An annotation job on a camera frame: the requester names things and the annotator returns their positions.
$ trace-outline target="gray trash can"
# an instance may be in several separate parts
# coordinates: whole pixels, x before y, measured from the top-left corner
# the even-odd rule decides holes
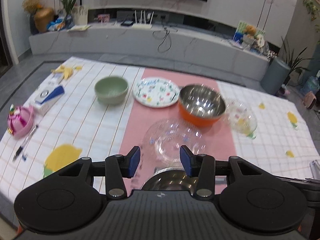
[[[262,88],[270,95],[277,93],[285,78],[288,76],[290,68],[288,65],[276,57],[268,67],[265,75],[260,81]]]

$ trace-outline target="orange bowl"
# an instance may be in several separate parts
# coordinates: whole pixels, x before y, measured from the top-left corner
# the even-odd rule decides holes
[[[220,94],[204,85],[188,85],[179,94],[179,112],[196,126],[210,126],[225,113],[226,104]]]

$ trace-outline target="gray tile floor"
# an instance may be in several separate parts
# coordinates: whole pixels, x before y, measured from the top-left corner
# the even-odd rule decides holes
[[[29,56],[18,65],[9,69],[7,73],[0,78],[0,138],[7,127],[6,119],[10,105],[23,104],[40,85],[40,83],[51,73],[51,69],[57,68],[62,62],[71,56],[119,64],[142,65],[193,73],[264,92],[257,81],[220,70],[171,60],[134,57],[131,55],[94,53]],[[297,89],[290,88],[290,90],[291,94],[288,99],[295,103],[301,116],[307,122],[315,146],[318,152],[320,152],[320,119],[314,110],[307,110],[305,108],[302,103],[302,97],[299,95]],[[1,194],[0,212],[4,217],[6,217],[12,226],[18,226],[18,221],[13,212],[13,205],[10,205],[6,198]]]

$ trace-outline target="white floral plate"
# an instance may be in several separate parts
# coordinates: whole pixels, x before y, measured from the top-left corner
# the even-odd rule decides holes
[[[132,93],[139,103],[161,108],[175,104],[178,101],[179,92],[179,87],[171,80],[149,77],[136,82]]]

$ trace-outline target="black round disc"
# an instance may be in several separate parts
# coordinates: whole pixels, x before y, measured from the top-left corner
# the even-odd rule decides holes
[[[100,212],[100,194],[76,177],[56,176],[23,190],[14,210],[20,223],[38,233],[62,233],[91,222]]]
[[[220,194],[224,215],[241,228],[260,233],[285,232],[296,228],[305,215],[305,196],[279,179],[248,176]]]

